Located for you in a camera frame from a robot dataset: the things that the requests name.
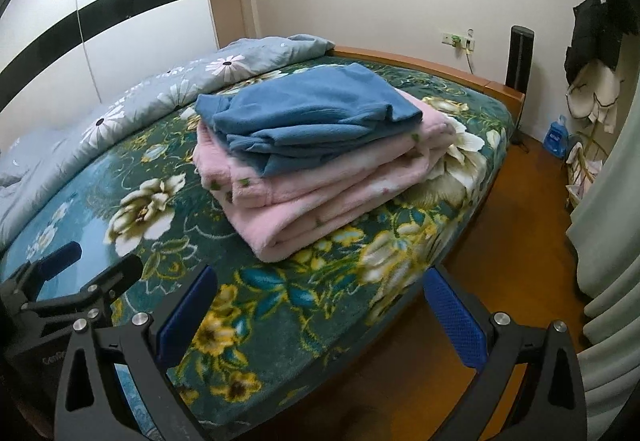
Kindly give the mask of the folded pink fleece garment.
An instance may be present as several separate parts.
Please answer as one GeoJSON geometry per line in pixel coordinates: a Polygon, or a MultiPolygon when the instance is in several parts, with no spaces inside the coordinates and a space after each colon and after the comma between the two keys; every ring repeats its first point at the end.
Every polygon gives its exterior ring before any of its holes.
{"type": "Polygon", "coordinates": [[[193,161],[202,187],[262,262],[278,262],[427,180],[456,141],[457,123],[401,92],[422,112],[404,134],[381,138],[317,168],[261,178],[226,152],[204,121],[193,161]]]}

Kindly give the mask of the hanging dark clothes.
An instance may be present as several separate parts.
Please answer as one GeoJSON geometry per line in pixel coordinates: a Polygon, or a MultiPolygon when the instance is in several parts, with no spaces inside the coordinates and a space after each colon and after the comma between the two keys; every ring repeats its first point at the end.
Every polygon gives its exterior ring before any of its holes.
{"type": "Polygon", "coordinates": [[[564,69],[572,84],[582,68],[598,60],[615,70],[624,34],[636,34],[636,16],[627,0],[585,0],[573,8],[574,29],[564,69]]]}

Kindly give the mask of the teal floral bed blanket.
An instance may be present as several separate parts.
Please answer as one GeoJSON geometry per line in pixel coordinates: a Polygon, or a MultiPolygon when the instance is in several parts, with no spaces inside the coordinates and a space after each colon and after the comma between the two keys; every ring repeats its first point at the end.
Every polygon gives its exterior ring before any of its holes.
{"type": "Polygon", "coordinates": [[[408,305],[494,182],[513,129],[495,98],[426,72],[378,64],[395,88],[454,117],[458,141],[422,184],[278,263],[259,261],[201,186],[198,116],[179,108],[96,157],[1,257],[11,275],[68,242],[81,259],[42,287],[73,294],[126,253],[141,279],[113,305],[116,324],[153,310],[202,262],[220,285],[170,379],[217,439],[230,439],[316,389],[408,305]]]}

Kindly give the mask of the wooden bed footboard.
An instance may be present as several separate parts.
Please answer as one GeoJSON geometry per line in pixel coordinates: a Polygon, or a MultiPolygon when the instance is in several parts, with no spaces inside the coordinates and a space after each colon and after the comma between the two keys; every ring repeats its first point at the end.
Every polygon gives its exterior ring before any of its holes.
{"type": "Polygon", "coordinates": [[[483,94],[502,103],[510,112],[514,123],[518,123],[520,121],[520,117],[523,112],[525,103],[524,93],[509,88],[502,83],[475,76],[470,72],[429,62],[428,60],[420,60],[420,58],[411,56],[349,48],[348,46],[341,45],[336,46],[331,50],[330,54],[338,57],[353,58],[354,60],[367,60],[368,62],[422,71],[427,74],[435,75],[439,78],[451,80],[461,84],[461,86],[466,86],[467,88],[473,89],[477,92],[482,92],[483,94]]]}

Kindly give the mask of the white black-striped wardrobe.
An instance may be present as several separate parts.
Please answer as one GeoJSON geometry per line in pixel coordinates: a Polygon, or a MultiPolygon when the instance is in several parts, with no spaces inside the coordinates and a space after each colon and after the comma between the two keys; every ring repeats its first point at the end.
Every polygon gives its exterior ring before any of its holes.
{"type": "Polygon", "coordinates": [[[1,0],[1,144],[217,46],[209,0],[1,0]]]}

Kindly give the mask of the blue detergent bottle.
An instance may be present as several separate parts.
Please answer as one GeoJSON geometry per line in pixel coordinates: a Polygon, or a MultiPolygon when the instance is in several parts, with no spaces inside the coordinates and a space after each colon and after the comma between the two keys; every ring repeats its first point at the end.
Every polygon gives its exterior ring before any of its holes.
{"type": "Polygon", "coordinates": [[[569,136],[566,127],[566,117],[559,115],[558,119],[550,124],[542,146],[554,157],[563,159],[567,154],[569,136]]]}

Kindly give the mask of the grey-blue daisy quilt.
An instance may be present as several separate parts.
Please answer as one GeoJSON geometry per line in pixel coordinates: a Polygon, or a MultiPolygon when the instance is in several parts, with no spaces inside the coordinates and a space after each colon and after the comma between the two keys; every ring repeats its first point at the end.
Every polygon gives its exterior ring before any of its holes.
{"type": "Polygon", "coordinates": [[[284,66],[306,62],[334,49],[311,34],[240,39],[203,57],[141,80],[62,129],[40,127],[18,138],[1,156],[1,248],[65,184],[107,149],[201,94],[284,66]]]}

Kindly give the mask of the wall power outlet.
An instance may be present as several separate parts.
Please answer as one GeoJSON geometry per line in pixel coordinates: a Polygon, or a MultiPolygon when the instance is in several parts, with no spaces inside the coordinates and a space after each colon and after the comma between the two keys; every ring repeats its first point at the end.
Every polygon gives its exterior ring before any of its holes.
{"type": "Polygon", "coordinates": [[[455,34],[454,32],[443,32],[442,44],[450,45],[453,48],[460,49],[464,52],[473,52],[475,50],[474,31],[468,29],[465,34],[455,34]]]}

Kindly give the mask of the black tower heater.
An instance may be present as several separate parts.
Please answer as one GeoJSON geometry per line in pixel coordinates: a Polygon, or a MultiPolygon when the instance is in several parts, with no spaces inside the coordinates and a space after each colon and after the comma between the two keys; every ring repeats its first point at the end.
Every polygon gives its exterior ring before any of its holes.
{"type": "Polygon", "coordinates": [[[535,33],[524,26],[514,25],[510,30],[506,86],[526,94],[532,70],[535,33]]]}

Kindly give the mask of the blue fleece sweater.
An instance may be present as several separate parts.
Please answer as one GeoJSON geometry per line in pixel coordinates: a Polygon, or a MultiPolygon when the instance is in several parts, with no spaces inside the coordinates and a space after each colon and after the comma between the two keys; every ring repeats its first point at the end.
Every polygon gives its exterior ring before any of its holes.
{"type": "Polygon", "coordinates": [[[317,66],[195,103],[222,148],[261,176],[319,167],[419,126],[422,112],[359,64],[317,66]]]}

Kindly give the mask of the pale green curtain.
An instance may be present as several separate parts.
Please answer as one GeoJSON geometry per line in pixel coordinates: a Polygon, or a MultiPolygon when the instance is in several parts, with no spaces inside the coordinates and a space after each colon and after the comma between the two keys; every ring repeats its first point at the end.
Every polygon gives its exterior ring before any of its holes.
{"type": "Polygon", "coordinates": [[[639,382],[639,97],[612,152],[570,215],[577,284],[590,298],[577,355],[586,394],[587,438],[599,440],[639,382]]]}

